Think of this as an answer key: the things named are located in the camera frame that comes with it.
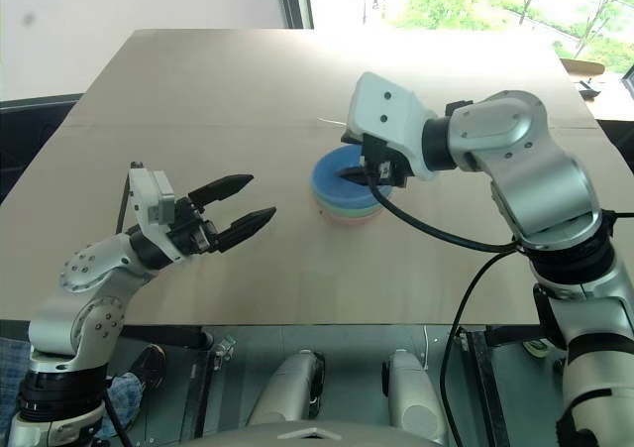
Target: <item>wooden table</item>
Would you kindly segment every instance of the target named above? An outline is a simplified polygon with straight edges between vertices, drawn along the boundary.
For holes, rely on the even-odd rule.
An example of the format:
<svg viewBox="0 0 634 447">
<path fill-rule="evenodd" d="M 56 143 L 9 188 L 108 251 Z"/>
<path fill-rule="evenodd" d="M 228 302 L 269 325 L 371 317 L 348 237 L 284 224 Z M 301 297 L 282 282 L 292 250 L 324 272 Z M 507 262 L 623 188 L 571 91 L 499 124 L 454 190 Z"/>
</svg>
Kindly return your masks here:
<svg viewBox="0 0 634 447">
<path fill-rule="evenodd" d="M 373 70 L 438 113 L 503 89 L 537 94 L 556 141 L 586 166 L 603 207 L 634 208 L 634 178 L 547 47 L 521 35 L 310 31 L 138 31 L 121 48 L 0 207 L 0 318 L 29 319 L 63 262 L 114 231 L 130 161 L 163 169 L 177 194 L 251 172 L 205 213 L 219 228 L 277 206 L 256 237 L 164 270 L 133 300 L 130 323 L 448 323 L 489 255 L 416 232 L 387 213 L 361 227 L 325 220 L 309 192 L 340 146 L 355 83 Z M 510 232 L 483 174 L 411 180 L 392 200 L 448 231 L 490 242 Z M 615 244 L 634 264 L 634 224 Z M 520 256 L 483 279 L 468 323 L 531 323 L 534 280 Z"/>
</svg>

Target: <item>wire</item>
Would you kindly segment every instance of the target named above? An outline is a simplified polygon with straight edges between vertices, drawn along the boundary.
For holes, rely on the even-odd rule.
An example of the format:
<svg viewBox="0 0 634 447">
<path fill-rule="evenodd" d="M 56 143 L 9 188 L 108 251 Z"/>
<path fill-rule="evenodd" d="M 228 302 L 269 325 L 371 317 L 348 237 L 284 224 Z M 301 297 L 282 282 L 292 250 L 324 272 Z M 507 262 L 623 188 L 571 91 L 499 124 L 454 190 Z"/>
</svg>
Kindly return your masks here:
<svg viewBox="0 0 634 447">
<path fill-rule="evenodd" d="M 505 252 L 502 254 L 497 254 L 489 259 L 486 264 L 484 264 L 475 277 L 472 279 L 467 291 L 463 295 L 463 299 L 460 302 L 460 306 L 458 307 L 458 311 L 456 312 L 456 317 L 454 318 L 454 323 L 452 324 L 452 329 L 449 332 L 449 338 L 447 339 L 447 344 L 445 345 L 445 354 L 443 355 L 443 363 L 440 367 L 440 396 L 443 401 L 443 407 L 445 408 L 445 414 L 447 415 L 447 421 L 449 422 L 449 426 L 452 429 L 452 434 L 454 435 L 454 441 L 456 442 L 457 447 L 463 447 L 463 441 L 460 438 L 460 433 L 458 432 L 458 427 L 456 425 L 456 421 L 454 420 L 454 415 L 452 414 L 451 407 L 449 406 L 449 400 L 447 398 L 447 365 L 449 364 L 449 355 L 452 351 L 452 345 L 454 344 L 454 338 L 456 337 L 456 332 L 458 331 L 458 325 L 460 324 L 460 319 L 463 316 L 463 311 L 465 311 L 465 306 L 467 305 L 467 301 L 469 300 L 470 295 L 476 288 L 477 283 L 482 278 L 482 276 L 486 273 L 486 271 L 497 261 L 505 258 L 506 256 L 510 256 L 514 254 L 514 252 Z"/>
<path fill-rule="evenodd" d="M 126 433 L 126 429 L 121 425 L 121 421 L 117 416 L 117 411 L 112 405 L 112 400 L 110 400 L 110 396 L 108 395 L 108 390 L 103 393 L 103 400 L 106 403 L 106 412 L 108 412 L 108 416 L 110 417 L 110 421 L 112 422 L 112 426 L 115 428 L 115 432 L 119 436 L 119 440 L 121 441 L 121 445 L 123 447 L 132 447 L 132 442 L 130 442 L 130 437 Z"/>
<path fill-rule="evenodd" d="M 425 224 L 423 221 L 410 216 L 409 214 L 392 204 L 389 199 L 381 194 L 381 192 L 376 187 L 374 180 L 370 176 L 368 176 L 368 187 L 370 188 L 370 192 L 372 193 L 372 195 L 385 209 L 398 217 L 400 220 L 406 222 L 419 231 L 424 232 L 425 234 L 433 236 L 442 241 L 449 242 L 450 244 L 473 249 L 474 251 L 504 254 L 517 250 L 517 244 L 514 242 L 504 245 L 485 244 L 478 241 L 472 241 L 471 239 L 465 239 L 464 237 L 456 236 L 454 234 L 450 234 L 448 232 L 430 226 L 429 224 Z"/>
<path fill-rule="evenodd" d="M 121 196 L 121 204 L 119 205 L 119 215 L 117 216 L 117 228 L 115 234 L 120 234 L 123 231 L 123 220 L 126 217 L 126 207 L 128 206 L 128 195 L 130 194 L 130 175 L 126 176 L 126 183 L 123 187 L 123 194 Z"/>
</svg>

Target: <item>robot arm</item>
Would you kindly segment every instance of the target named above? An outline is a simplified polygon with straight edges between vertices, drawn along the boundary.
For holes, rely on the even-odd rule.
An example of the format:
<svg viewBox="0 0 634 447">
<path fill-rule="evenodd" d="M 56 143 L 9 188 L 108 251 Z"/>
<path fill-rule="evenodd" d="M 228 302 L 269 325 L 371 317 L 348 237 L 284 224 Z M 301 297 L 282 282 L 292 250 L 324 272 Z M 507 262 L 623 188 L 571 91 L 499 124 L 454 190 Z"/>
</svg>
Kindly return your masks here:
<svg viewBox="0 0 634 447">
<path fill-rule="evenodd" d="M 568 350 L 561 445 L 634 445 L 634 290 L 610 243 L 613 221 L 581 165 L 551 139 L 543 103 L 503 91 L 438 118 L 411 91 L 365 73 L 342 140 L 363 147 L 364 174 L 342 174 L 354 182 L 404 187 L 409 176 L 455 167 L 491 177 L 538 281 L 540 321 Z"/>
<path fill-rule="evenodd" d="M 31 322 L 30 370 L 10 447 L 88 443 L 104 413 L 107 364 L 139 288 L 172 262 L 229 250 L 275 212 L 252 212 L 219 233 L 203 219 L 204 206 L 238 192 L 252 176 L 226 176 L 178 200 L 162 171 L 131 168 L 129 178 L 138 225 L 75 253 Z"/>
</svg>

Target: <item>plastic bowl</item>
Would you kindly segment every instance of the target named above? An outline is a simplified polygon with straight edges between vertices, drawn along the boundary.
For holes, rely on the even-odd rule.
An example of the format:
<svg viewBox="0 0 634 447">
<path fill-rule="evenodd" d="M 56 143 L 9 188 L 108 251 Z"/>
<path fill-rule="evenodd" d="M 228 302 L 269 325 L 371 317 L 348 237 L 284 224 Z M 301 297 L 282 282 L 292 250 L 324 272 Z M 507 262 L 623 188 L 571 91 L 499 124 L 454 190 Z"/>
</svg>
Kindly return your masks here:
<svg viewBox="0 0 634 447">
<path fill-rule="evenodd" d="M 315 201 L 317 202 L 317 204 L 322 209 L 327 211 L 329 214 L 339 216 L 339 217 L 346 217 L 350 219 L 357 219 L 360 217 L 370 216 L 374 214 L 376 211 L 379 211 L 383 207 L 377 203 L 374 206 L 362 207 L 360 209 L 349 209 L 347 207 L 333 206 L 332 204 L 329 204 L 323 199 L 320 199 L 319 196 L 315 194 L 314 192 L 313 192 L 313 197 L 315 198 Z"/>
<path fill-rule="evenodd" d="M 310 185 L 321 201 L 332 206 L 346 209 L 361 209 L 377 205 L 367 186 L 361 186 L 337 176 L 345 168 L 359 165 L 361 147 L 347 145 L 324 156 L 310 176 Z M 378 190 L 387 197 L 391 186 L 380 186 Z"/>
</svg>

